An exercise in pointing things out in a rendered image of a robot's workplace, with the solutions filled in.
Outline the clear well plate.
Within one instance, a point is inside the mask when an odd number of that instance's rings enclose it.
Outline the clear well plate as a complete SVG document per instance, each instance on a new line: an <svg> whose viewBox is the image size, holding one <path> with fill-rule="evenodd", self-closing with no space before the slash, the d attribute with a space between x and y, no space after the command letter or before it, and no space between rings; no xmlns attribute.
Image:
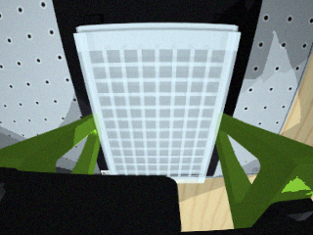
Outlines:
<svg viewBox="0 0 313 235"><path fill-rule="evenodd" d="M104 23L76 30L110 175L204 183L237 56L238 26Z"/></svg>

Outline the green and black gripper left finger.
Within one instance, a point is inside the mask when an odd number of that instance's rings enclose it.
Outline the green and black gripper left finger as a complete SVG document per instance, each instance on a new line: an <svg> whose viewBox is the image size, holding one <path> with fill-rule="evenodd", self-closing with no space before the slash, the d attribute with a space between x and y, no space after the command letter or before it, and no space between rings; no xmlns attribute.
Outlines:
<svg viewBox="0 0 313 235"><path fill-rule="evenodd" d="M86 136L80 158L71 173L94 174L101 141L93 114L0 149L0 167L57 173L57 160Z"/></svg>

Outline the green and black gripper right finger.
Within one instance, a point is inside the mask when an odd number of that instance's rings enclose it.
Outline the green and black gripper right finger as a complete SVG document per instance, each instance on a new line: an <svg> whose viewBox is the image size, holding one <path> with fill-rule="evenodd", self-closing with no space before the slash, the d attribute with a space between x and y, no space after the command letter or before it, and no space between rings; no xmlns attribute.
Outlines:
<svg viewBox="0 0 313 235"><path fill-rule="evenodd" d="M252 184L228 135L260 162ZM312 146L224 113L215 143L234 229L251 227L273 203L313 196Z"/></svg>

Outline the grey perforated base plate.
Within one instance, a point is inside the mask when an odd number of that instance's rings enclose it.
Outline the grey perforated base plate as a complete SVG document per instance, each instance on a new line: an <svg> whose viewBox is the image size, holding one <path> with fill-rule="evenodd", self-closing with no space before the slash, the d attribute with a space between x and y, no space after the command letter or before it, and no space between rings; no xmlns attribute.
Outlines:
<svg viewBox="0 0 313 235"><path fill-rule="evenodd" d="M262 0L233 118L281 134L313 52L313 0ZM82 118L52 0L0 0L0 149ZM57 160L71 173L86 136ZM229 140L246 175L260 162Z"/></svg>

